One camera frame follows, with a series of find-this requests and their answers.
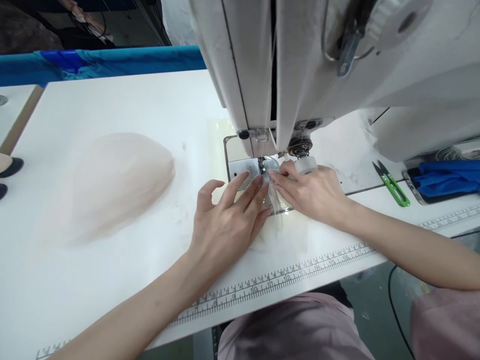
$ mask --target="hand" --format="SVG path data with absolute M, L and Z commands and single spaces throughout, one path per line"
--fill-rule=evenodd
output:
M 345 222 L 353 201 L 345 196 L 332 168 L 318 166 L 308 175 L 299 175 L 295 163 L 289 160 L 281 164 L 280 173 L 268 173 L 275 180 L 275 190 L 295 210 L 335 228 Z
M 240 185 L 248 176 L 245 171 L 230 181 L 217 205 L 212 204 L 212 192 L 222 187 L 223 181 L 210 180 L 198 192 L 188 253 L 197 259 L 211 282 L 247 251 L 270 215 L 270 209 L 261 211 L 269 184 L 260 186 L 260 176 L 235 201 Z

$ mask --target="smartphone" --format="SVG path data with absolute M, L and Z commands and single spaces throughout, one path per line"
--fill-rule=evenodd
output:
M 418 167 L 414 167 L 403 172 L 403 177 L 405 178 L 408 187 L 411 189 L 413 195 L 415 195 L 416 200 L 422 205 L 435 204 L 445 200 L 456 199 L 464 195 L 472 194 L 471 192 L 456 192 L 453 194 L 434 197 L 425 196 L 417 190 L 418 187 L 420 187 L 420 183 L 418 181 L 415 181 L 415 178 L 421 175 L 422 173 L 420 172 Z

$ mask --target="measuring tape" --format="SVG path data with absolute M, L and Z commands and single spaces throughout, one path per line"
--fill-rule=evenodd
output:
M 438 230 L 477 215 L 480 215 L 480 204 L 416 225 L 428 230 Z M 252 301 L 306 279 L 325 274 L 331 270 L 378 254 L 378 251 L 362 241 L 334 252 L 328 252 L 312 257 L 306 261 L 272 270 L 266 274 L 246 279 L 227 287 L 211 290 L 183 311 L 167 326 L 167 329 Z M 41 350 L 39 349 L 36 360 L 44 359 L 52 355 L 67 343 L 68 341 L 63 341 Z

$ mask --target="black shoe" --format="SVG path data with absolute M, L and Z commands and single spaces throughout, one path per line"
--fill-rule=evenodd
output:
M 9 188 L 5 184 L 0 184 L 0 200 L 2 200 Z
M 11 164 L 6 170 L 0 172 L 0 178 L 8 178 L 20 171 L 24 166 L 24 161 L 19 157 L 12 157 Z

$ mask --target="right hand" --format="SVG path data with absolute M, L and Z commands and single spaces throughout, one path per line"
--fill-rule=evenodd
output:
M 354 201 L 345 196 L 332 168 L 318 166 L 308 175 L 299 175 L 289 160 L 281 164 L 280 173 L 270 170 L 268 174 L 275 180 L 275 190 L 305 216 L 334 228 L 348 220 Z

